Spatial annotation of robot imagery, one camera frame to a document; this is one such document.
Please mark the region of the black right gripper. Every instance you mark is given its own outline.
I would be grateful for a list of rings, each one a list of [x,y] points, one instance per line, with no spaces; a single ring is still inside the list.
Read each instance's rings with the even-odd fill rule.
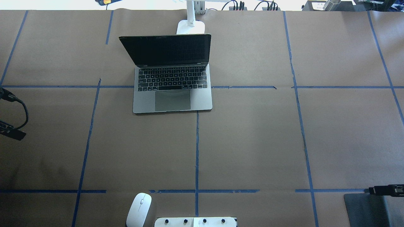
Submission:
[[[383,186],[368,187],[365,193],[377,196],[404,197],[403,184],[388,184]]]

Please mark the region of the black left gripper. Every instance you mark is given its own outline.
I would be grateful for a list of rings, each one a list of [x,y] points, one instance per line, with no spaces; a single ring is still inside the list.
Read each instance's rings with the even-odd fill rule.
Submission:
[[[12,138],[17,141],[21,141],[22,139],[25,138],[26,133],[17,129],[14,129],[14,127],[6,122],[0,121],[0,134],[3,136],[6,136],[8,138]]]

